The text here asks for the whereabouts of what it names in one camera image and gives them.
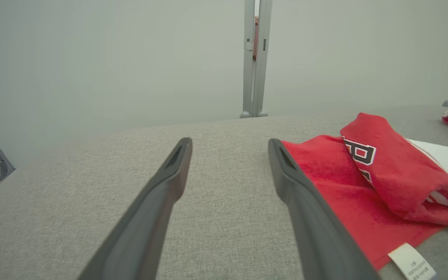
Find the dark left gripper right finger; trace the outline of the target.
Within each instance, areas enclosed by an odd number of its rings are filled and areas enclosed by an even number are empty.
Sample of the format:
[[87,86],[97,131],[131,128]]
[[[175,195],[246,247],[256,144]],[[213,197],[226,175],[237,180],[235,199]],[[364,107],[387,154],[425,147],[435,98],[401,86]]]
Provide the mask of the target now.
[[268,141],[277,195],[288,207],[306,280],[378,280],[379,273],[281,140]]

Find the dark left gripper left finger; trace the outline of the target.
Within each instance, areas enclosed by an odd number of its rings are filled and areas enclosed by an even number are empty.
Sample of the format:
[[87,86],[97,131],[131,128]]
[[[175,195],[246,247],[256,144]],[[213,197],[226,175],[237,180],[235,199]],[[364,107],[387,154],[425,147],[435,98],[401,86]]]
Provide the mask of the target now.
[[193,143],[177,142],[98,248],[80,280],[154,280],[174,204],[182,197]]

